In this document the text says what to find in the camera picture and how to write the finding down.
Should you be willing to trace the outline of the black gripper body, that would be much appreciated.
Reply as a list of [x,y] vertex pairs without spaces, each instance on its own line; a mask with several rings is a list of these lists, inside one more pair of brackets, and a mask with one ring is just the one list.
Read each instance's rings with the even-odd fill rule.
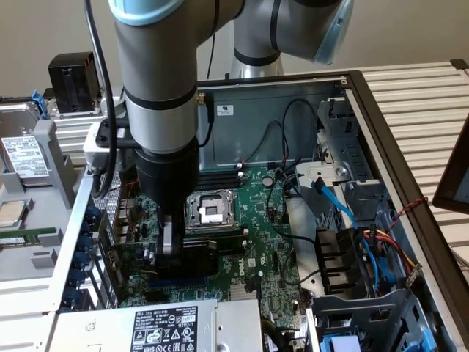
[[140,189],[154,201],[164,216],[181,217],[186,198],[199,180],[199,146],[189,142],[169,154],[136,151]]

